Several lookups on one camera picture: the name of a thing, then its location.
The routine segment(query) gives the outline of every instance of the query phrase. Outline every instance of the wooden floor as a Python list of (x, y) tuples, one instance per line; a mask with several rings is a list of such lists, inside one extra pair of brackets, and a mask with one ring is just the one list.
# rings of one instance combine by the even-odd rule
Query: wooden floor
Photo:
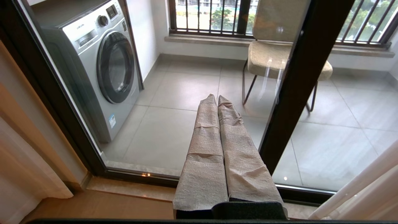
[(170, 202), (86, 190), (69, 199), (46, 198), (21, 223), (37, 218), (173, 219)]

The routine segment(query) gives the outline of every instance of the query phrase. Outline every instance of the washing machine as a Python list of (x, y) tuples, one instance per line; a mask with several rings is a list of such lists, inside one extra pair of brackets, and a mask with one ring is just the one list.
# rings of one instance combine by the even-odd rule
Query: washing machine
[(111, 142), (139, 95), (136, 53), (118, 1), (47, 0), (32, 9), (89, 129)]

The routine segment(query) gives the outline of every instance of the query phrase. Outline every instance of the window sill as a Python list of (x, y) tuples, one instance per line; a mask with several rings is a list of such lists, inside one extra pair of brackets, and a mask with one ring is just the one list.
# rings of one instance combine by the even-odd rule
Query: window sill
[[(173, 34), (164, 38), (166, 42), (176, 43), (196, 43), (196, 44), (209, 44), (209, 45), (223, 45), (233, 47), (248, 47), (253, 41), (252, 39), (245, 38), (233, 38), (233, 37), (205, 37), (199, 35), (178, 35)], [(394, 52), (384, 49), (372, 49), (369, 47), (350, 47), (336, 45), (332, 49), (332, 54), (339, 55), (357, 55), (357, 56), (368, 56), (368, 57), (384, 57), (393, 58)]]

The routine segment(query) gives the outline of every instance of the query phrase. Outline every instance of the window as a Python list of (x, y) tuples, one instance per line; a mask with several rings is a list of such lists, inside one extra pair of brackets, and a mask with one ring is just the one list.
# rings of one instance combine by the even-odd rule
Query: window
[[(258, 2), (169, 0), (170, 33), (253, 38)], [(388, 41), (398, 25), (397, 12), (398, 1), (395, 0), (356, 0), (336, 44), (388, 48)]]

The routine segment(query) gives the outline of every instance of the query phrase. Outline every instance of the gray floor tile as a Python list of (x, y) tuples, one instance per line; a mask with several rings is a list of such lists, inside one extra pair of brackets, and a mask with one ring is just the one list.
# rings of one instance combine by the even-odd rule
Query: gray floor tile
[(331, 79), (336, 87), (395, 91), (394, 88), (382, 77), (376, 78), (366, 75), (332, 75)]
[(374, 129), (364, 129), (363, 131), (379, 155), (398, 140), (398, 132)]
[(158, 71), (167, 71), (169, 69), (169, 66), (171, 64), (171, 59), (169, 58), (164, 58), (164, 57), (160, 57), (158, 62), (158, 65), (156, 67), (156, 70)]
[(182, 170), (196, 112), (149, 107), (123, 161)]
[(151, 106), (197, 110), (209, 94), (217, 95), (219, 77), (185, 73), (166, 73)]
[(338, 90), (362, 128), (398, 132), (398, 92)]
[(331, 79), (318, 81), (319, 86), (334, 86), (334, 83)]
[(267, 125), (267, 118), (254, 118), (242, 116), (243, 123), (245, 124), (246, 130), (250, 134), (254, 145), (258, 149), (263, 133), (265, 131), (265, 126)]
[(300, 121), (359, 127), (354, 115), (351, 113), (339, 91), (334, 86), (318, 86), (314, 110), (312, 112), (308, 112), (308, 110), (304, 108)]
[(144, 81), (145, 89), (140, 92), (140, 95), (135, 102), (136, 105), (149, 106), (153, 96), (159, 88), (159, 85), (163, 81), (164, 71), (155, 71), (153, 74), (149, 74)]
[[(221, 77), (219, 95), (230, 100), (242, 116), (267, 118), (270, 115), (275, 99), (275, 79), (268, 79), (266, 85), (263, 77), (258, 77), (249, 99), (242, 104), (242, 79)], [(252, 80), (246, 79), (245, 91), (248, 92)]]
[(147, 106), (134, 105), (113, 141), (99, 145), (109, 160), (120, 161), (123, 159), (147, 109)]
[(272, 179), (276, 184), (302, 186), (296, 155), (291, 141), (287, 143), (282, 157), (272, 175)]
[[(242, 70), (245, 61), (241, 60), (222, 60), (221, 61), (221, 76), (242, 78)], [(249, 73), (246, 68), (245, 78), (253, 79), (254, 75)]]
[(168, 71), (175, 73), (219, 76), (221, 65), (219, 62), (172, 61)]
[(377, 158), (359, 128), (299, 122), (292, 143), (303, 185), (316, 189), (341, 189)]

